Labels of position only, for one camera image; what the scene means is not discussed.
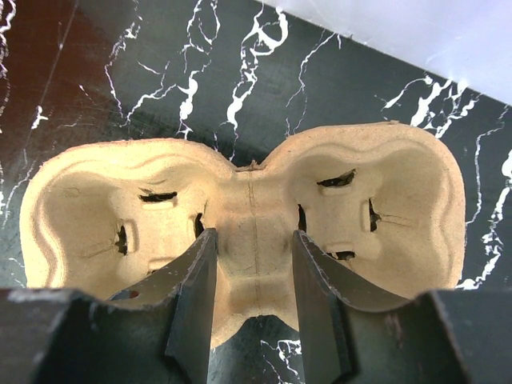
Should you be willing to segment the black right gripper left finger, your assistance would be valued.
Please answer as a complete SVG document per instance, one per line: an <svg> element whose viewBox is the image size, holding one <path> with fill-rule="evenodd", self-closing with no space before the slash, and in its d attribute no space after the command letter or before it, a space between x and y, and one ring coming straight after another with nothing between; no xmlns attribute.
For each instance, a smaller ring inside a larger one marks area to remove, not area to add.
<svg viewBox="0 0 512 384"><path fill-rule="evenodd" d="M119 308L168 306L163 355L187 383L207 381L217 283L218 234L205 229L164 267L120 290L109 301Z"/></svg>

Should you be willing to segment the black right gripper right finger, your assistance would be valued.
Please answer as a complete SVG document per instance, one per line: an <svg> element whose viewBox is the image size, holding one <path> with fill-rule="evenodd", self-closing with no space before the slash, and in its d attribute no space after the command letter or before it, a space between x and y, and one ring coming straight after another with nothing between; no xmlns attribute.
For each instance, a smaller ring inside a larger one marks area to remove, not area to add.
<svg viewBox="0 0 512 384"><path fill-rule="evenodd" d="M307 383L422 383L418 339L407 323L420 298L376 286L327 256L302 230L292 264Z"/></svg>

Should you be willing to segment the brown pulp cup carrier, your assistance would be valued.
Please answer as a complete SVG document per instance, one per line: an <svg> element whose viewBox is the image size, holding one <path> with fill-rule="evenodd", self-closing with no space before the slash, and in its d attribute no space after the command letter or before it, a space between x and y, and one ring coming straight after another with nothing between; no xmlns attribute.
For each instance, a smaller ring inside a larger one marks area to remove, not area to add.
<svg viewBox="0 0 512 384"><path fill-rule="evenodd" d="M210 344L245 320L298 316L292 235L402 298L453 288L465 254L462 172L431 133L398 122L321 126L238 167L178 138L100 142L46 161L22 199L27 284L108 299L218 234Z"/></svg>

